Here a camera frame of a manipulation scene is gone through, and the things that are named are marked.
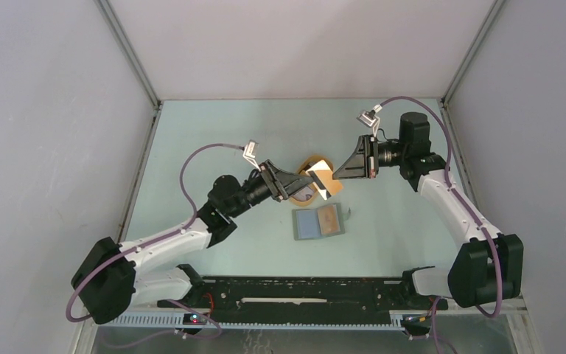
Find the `orange credit card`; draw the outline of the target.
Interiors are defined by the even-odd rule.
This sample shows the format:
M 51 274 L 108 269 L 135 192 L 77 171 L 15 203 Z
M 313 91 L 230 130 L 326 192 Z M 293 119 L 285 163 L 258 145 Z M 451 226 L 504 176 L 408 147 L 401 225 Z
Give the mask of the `orange credit card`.
M 321 235 L 333 235 L 341 231 L 338 208 L 335 204 L 329 204 L 318 208 L 317 215 Z

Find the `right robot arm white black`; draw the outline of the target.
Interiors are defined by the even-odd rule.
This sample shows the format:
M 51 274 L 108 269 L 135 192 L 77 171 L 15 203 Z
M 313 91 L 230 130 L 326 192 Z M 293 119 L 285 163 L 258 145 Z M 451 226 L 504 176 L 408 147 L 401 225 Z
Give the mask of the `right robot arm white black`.
M 427 266 L 404 272 L 399 288 L 403 305 L 418 308 L 429 296 L 443 296 L 469 308 L 520 295 L 523 242 L 515 234 L 503 234 L 465 196 L 446 161 L 431 150 L 427 115 L 403 114 L 395 139 L 360 136 L 354 153 L 333 177 L 375 178 L 382 167 L 398 167 L 401 177 L 432 205 L 458 247 L 448 269 Z

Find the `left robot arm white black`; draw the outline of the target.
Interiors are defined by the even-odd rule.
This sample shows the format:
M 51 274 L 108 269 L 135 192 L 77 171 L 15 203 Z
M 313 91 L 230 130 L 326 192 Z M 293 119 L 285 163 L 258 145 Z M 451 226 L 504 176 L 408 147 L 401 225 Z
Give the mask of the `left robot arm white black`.
M 88 315 L 109 323 L 135 305 L 178 300 L 186 307 L 202 301 L 204 281 L 178 258 L 223 242 L 237 225 L 234 219 L 272 198 L 285 201 L 313 183 L 311 176 L 280 170 L 267 160 L 243 183 L 218 177 L 206 203 L 186 222 L 135 242 L 96 242 L 71 284 Z

